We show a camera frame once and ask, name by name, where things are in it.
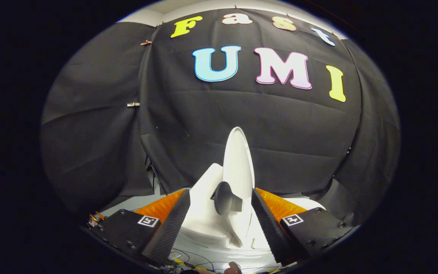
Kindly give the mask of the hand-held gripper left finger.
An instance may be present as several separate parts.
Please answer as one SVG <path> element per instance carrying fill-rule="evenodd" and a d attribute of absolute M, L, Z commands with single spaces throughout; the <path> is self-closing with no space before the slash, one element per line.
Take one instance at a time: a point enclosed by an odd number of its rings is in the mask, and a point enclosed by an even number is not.
<path fill-rule="evenodd" d="M 190 205 L 190 190 L 182 189 L 137 210 L 117 210 L 85 231 L 127 260 L 163 267 Z"/>

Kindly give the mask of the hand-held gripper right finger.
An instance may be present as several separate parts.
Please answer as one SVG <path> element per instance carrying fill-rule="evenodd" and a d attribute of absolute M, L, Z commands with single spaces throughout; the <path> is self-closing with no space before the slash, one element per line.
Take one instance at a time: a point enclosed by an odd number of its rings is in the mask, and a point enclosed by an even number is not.
<path fill-rule="evenodd" d="M 316 260 L 359 228 L 321 206 L 308 209 L 259 188 L 252 189 L 251 203 L 275 261 L 283 266 Z"/>

